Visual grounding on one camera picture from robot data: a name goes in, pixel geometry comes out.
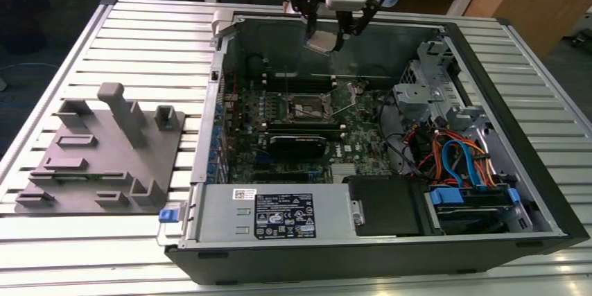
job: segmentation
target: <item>white sticker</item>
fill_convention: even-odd
[[[232,191],[234,200],[255,200],[258,189],[235,189]]]

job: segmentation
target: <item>green circuit board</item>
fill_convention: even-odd
[[[360,89],[354,90],[355,84],[355,81],[339,80],[327,94],[240,90],[228,129],[235,143],[235,156],[230,163],[231,183],[332,183],[334,164],[352,164],[359,175],[392,174],[376,124],[376,97],[383,96],[384,92],[360,93]],[[308,103],[312,107],[299,107],[298,103]],[[324,112],[318,109],[319,105],[323,105]],[[326,153],[320,158],[276,161],[267,151],[272,135],[266,132],[264,126],[299,121],[336,124],[342,134],[338,139],[327,140]]]

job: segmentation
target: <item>floor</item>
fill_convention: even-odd
[[[43,62],[60,65],[78,36],[92,16],[100,0],[50,0],[51,9],[36,16],[47,36],[47,47],[31,55],[11,55],[0,48],[0,68],[22,62]],[[280,5],[283,0],[223,0],[231,3]],[[562,41],[544,59],[551,72],[568,91],[579,107],[592,118],[592,52],[575,49],[570,41]],[[55,70],[50,67],[15,67],[0,75],[8,88],[0,92],[0,156],[30,115]]]

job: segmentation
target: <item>slotted aluminum surface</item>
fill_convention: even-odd
[[[199,286],[163,254],[179,225],[155,216],[14,217],[14,200],[42,160],[60,125],[51,115],[63,98],[88,98],[104,81],[126,85],[143,110],[172,104],[190,118],[176,160],[170,201],[188,198],[204,87],[214,48],[216,8],[279,12],[270,6],[184,1],[119,0],[102,5],[55,82],[0,164],[0,294],[122,295],[158,293],[295,293],[328,295],[590,295],[592,242],[548,256],[530,256],[476,275],[312,281],[294,284]],[[512,29],[492,19],[382,14],[383,18],[454,21],[460,26],[498,89],[538,149],[563,193],[592,233],[591,126],[540,67]],[[462,74],[460,79],[468,82]],[[476,99],[467,85],[467,92]]]

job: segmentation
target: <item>power supply label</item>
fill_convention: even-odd
[[[316,237],[311,193],[255,196],[255,237],[258,239]]]

